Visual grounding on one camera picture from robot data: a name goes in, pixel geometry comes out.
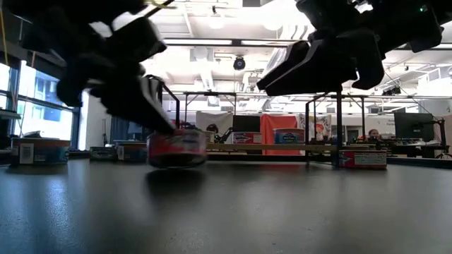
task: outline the monitor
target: monitor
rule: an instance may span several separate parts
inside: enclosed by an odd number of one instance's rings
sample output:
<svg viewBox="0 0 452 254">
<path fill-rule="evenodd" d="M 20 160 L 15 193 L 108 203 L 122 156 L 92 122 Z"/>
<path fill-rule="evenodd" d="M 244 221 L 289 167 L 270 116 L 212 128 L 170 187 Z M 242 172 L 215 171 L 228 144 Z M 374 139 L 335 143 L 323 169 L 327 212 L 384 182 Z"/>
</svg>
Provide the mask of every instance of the monitor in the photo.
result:
<svg viewBox="0 0 452 254">
<path fill-rule="evenodd" d="M 397 138 L 421 138 L 425 142 L 434 139 L 433 115 L 427 113 L 394 113 Z"/>
</svg>

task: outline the security camera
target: security camera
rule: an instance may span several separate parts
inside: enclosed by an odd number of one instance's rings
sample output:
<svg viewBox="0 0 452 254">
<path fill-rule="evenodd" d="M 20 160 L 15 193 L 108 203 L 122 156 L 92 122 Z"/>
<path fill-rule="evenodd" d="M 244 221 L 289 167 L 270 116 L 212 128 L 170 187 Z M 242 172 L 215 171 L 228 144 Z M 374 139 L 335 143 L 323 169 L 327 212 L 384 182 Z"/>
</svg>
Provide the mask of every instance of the security camera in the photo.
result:
<svg viewBox="0 0 452 254">
<path fill-rule="evenodd" d="M 243 59 L 243 56 L 238 56 L 234 61 L 234 70 L 241 71 L 243 69 L 245 69 L 245 60 Z"/>
</svg>

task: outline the black table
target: black table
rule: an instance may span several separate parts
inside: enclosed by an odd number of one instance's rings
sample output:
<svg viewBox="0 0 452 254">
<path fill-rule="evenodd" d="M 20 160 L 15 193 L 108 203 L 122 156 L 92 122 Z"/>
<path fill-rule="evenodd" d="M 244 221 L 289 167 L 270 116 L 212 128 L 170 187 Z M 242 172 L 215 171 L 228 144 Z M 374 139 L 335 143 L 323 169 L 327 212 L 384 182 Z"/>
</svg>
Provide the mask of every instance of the black table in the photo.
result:
<svg viewBox="0 0 452 254">
<path fill-rule="evenodd" d="M 0 253 L 452 253 L 452 171 L 0 170 Z"/>
</svg>

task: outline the computer monitor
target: computer monitor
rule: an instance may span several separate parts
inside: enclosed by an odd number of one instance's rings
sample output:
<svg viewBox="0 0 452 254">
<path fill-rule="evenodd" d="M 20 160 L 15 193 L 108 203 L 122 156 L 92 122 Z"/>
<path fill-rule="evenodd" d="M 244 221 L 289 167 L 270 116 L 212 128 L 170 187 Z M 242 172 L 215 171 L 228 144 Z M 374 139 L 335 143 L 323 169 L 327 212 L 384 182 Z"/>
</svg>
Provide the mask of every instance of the computer monitor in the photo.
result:
<svg viewBox="0 0 452 254">
<path fill-rule="evenodd" d="M 394 113 L 397 138 L 421 138 L 425 142 L 434 139 L 433 116 L 426 113 Z"/>
</svg>

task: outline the person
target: person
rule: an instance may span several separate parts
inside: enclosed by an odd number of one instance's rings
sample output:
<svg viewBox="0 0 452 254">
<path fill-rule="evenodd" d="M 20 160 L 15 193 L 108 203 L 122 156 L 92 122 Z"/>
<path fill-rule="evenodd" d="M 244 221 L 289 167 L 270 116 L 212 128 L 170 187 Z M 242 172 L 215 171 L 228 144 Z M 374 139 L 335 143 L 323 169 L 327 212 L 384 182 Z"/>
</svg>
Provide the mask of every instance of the person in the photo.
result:
<svg viewBox="0 0 452 254">
<path fill-rule="evenodd" d="M 371 129 L 369 131 L 369 139 L 380 139 L 380 133 L 377 129 Z"/>
</svg>

